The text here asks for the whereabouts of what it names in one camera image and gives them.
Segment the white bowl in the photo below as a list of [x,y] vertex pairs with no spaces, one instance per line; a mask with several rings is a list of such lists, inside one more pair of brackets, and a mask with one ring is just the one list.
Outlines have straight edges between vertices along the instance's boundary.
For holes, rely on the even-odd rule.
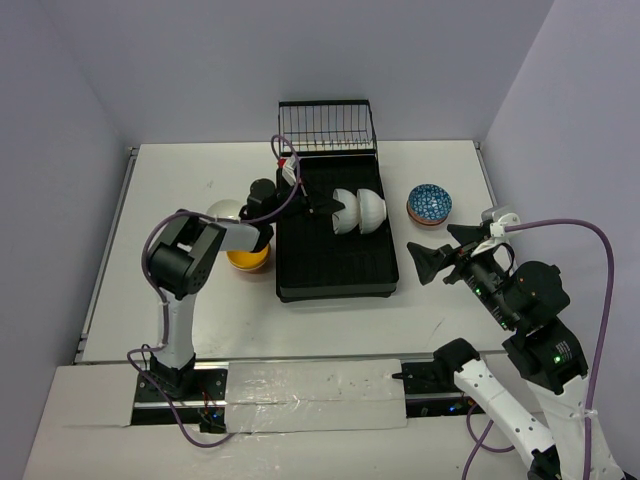
[[336,188],[333,191],[333,199],[343,207],[332,214],[332,227],[335,235],[344,235],[351,232],[360,220],[360,206],[355,194],[351,191]]
[[223,199],[213,203],[206,211],[206,215],[213,217],[216,221],[240,220],[240,211],[243,204],[233,199]]
[[377,230],[387,218],[386,202],[370,189],[358,189],[359,231],[362,235]]

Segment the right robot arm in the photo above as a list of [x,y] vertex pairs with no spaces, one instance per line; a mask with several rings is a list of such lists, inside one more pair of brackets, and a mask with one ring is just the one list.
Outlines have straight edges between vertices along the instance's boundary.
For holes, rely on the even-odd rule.
[[442,389],[459,389],[475,401],[519,454],[528,478],[622,479],[625,473],[609,449],[593,407],[614,284],[610,241],[594,224],[581,224],[600,238],[607,259],[603,312],[591,361],[558,317],[570,303],[559,268],[529,261],[508,272],[494,258],[498,246],[513,234],[557,223],[551,219],[521,224],[515,214],[507,214],[479,226],[450,225],[457,247],[407,245],[421,284],[449,269],[444,283],[464,282],[501,328],[510,332],[503,348],[546,421],[539,423],[462,338],[434,352],[434,378]]

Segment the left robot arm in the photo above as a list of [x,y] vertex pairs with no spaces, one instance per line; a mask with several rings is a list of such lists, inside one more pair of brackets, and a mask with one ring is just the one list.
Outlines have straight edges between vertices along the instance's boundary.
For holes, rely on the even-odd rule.
[[230,218],[180,209],[157,225],[143,247],[141,266],[161,300],[160,340],[151,350],[149,365],[158,388],[172,399],[194,389],[195,300],[219,252],[259,252],[268,246],[272,224],[280,218],[305,212],[331,215],[344,207],[303,182],[287,187],[258,179],[246,203]]

